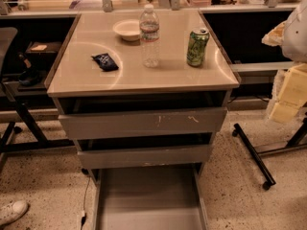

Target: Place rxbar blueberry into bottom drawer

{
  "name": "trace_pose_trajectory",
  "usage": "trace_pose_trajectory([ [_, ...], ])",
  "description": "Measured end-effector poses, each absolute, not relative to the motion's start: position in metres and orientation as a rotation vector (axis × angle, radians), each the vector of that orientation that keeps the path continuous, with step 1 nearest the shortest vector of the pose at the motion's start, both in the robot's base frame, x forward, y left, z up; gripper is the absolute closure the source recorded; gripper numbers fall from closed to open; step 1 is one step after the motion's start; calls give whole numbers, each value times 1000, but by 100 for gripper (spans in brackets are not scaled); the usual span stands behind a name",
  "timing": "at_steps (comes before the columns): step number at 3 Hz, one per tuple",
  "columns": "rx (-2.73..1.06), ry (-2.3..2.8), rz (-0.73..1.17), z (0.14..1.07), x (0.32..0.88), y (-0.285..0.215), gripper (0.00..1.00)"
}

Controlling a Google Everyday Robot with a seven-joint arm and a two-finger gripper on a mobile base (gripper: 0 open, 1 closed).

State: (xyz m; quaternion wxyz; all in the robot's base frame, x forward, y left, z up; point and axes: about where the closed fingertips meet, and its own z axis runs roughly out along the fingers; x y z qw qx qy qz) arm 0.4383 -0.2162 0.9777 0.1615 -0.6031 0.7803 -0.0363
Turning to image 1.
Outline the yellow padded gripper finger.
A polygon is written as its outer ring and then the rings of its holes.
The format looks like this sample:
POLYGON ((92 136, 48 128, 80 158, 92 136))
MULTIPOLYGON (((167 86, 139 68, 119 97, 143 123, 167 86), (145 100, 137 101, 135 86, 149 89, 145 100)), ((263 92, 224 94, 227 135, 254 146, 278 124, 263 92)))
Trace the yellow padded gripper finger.
POLYGON ((279 23, 276 27, 270 30, 262 38, 262 43, 268 46, 281 46, 283 43, 283 34, 285 29, 285 21, 279 23))
POLYGON ((307 64, 296 63, 287 71, 278 70, 268 105, 268 117, 278 123, 290 122, 306 103, 307 64))

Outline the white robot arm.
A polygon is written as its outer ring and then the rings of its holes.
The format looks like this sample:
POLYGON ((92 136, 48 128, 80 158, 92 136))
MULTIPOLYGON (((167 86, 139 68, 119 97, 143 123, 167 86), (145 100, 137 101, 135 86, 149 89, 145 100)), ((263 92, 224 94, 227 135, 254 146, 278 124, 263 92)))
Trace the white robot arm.
POLYGON ((276 87, 269 118, 278 123, 290 122, 307 103, 307 0, 302 0, 288 19, 262 38, 262 43, 279 46, 294 65, 285 72, 276 87))

